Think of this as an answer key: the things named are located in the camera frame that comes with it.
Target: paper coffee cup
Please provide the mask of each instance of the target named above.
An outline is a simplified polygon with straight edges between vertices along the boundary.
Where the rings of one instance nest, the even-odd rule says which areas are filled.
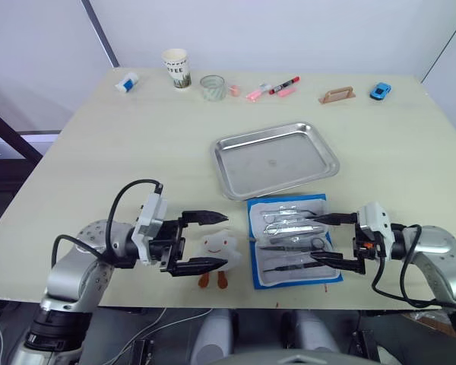
[[[162,52],[162,59],[169,75],[174,79],[174,86],[183,89],[191,85],[188,53],[185,49],[171,48]]]

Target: stainless steel tray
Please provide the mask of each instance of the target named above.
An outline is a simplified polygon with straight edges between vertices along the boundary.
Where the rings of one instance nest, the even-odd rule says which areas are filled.
[[[239,201],[333,176],[340,169],[318,131],[304,122],[222,138],[211,153],[224,194]]]

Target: plush toy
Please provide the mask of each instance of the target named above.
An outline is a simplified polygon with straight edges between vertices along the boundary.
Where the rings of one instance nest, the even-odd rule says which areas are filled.
[[[227,260],[228,262],[218,268],[218,287],[224,289],[228,286],[225,271],[230,270],[237,266],[241,259],[242,254],[236,251],[236,238],[231,236],[228,230],[221,230],[215,234],[203,237],[203,241],[196,257],[214,257],[217,259]],[[203,274],[198,281],[200,287],[207,287],[210,282],[210,273]]]

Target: red marker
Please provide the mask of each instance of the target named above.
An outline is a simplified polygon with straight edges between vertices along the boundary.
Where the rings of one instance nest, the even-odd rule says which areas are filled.
[[[292,80],[288,80],[288,81],[284,82],[283,84],[280,84],[279,86],[274,87],[272,90],[269,90],[268,93],[270,95],[275,94],[276,92],[281,91],[285,87],[288,87],[289,85],[292,85],[293,83],[299,81],[300,79],[301,78],[299,76],[296,76]]]

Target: blue toy car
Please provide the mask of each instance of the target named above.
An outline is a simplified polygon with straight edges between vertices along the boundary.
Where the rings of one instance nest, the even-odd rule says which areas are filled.
[[[370,93],[370,97],[375,100],[383,100],[387,94],[390,93],[390,90],[392,90],[392,88],[389,84],[379,82]]]

